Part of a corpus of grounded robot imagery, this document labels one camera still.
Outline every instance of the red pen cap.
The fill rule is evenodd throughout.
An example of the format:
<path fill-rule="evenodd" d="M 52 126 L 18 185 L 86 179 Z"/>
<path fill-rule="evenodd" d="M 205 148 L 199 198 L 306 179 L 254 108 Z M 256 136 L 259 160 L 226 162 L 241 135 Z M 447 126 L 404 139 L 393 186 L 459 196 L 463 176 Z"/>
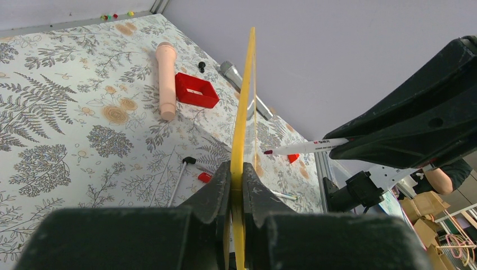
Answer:
<path fill-rule="evenodd" d="M 208 173 L 201 173 L 201 174 L 199 174 L 198 179 L 207 184 L 212 179 L 212 175 L 210 175 Z"/>

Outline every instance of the gray wall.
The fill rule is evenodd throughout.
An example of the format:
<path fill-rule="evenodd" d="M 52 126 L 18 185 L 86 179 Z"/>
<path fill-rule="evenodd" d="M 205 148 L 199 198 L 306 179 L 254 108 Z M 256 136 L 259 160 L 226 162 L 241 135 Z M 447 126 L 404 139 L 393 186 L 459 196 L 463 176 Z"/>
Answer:
<path fill-rule="evenodd" d="M 243 71 L 256 26 L 261 99 L 309 140 L 365 112 L 451 39 L 477 34 L 475 0 L 171 0 L 164 15 Z"/>

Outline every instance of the person's arm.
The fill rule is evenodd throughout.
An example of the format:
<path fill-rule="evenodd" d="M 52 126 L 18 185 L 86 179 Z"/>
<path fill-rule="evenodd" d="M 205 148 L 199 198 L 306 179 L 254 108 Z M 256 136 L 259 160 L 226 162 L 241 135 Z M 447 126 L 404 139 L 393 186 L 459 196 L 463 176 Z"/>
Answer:
<path fill-rule="evenodd" d="M 424 172 L 424 174 L 426 175 L 427 181 L 429 181 L 437 193 L 447 195 L 454 191 L 451 178 L 441 169 L 430 170 Z"/>

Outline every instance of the cardboard box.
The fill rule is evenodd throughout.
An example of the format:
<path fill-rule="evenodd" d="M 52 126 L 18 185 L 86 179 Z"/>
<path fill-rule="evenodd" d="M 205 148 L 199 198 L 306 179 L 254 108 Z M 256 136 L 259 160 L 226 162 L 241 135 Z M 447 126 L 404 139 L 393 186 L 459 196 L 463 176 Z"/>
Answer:
<path fill-rule="evenodd" d="M 400 203 L 413 224 L 425 215 L 437 215 L 450 206 L 433 191 L 418 194 L 412 200 L 404 198 Z"/>
<path fill-rule="evenodd" d="M 434 270 L 455 270 L 456 268 L 452 265 L 451 261 L 447 256 L 434 245 L 430 245 L 427 249 L 427 255 L 429 260 L 434 267 Z"/>
<path fill-rule="evenodd" d="M 414 230 L 426 248 L 431 244 L 436 243 L 435 237 L 437 236 L 437 233 L 429 227 L 424 220 L 418 219 L 416 224 L 414 224 Z"/>

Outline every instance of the red bottle cap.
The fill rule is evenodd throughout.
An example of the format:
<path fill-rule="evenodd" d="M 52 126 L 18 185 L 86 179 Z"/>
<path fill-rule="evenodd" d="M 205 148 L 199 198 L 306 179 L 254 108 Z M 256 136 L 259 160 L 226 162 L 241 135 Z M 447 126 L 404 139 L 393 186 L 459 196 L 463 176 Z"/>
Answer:
<path fill-rule="evenodd" d="M 299 156 L 300 154 L 288 155 L 288 160 L 290 161 L 290 164 L 292 164 L 295 160 L 297 160 Z"/>
<path fill-rule="evenodd" d="M 201 173 L 201 174 L 199 174 L 198 179 L 207 184 L 212 179 L 212 175 L 210 175 L 208 173 Z"/>

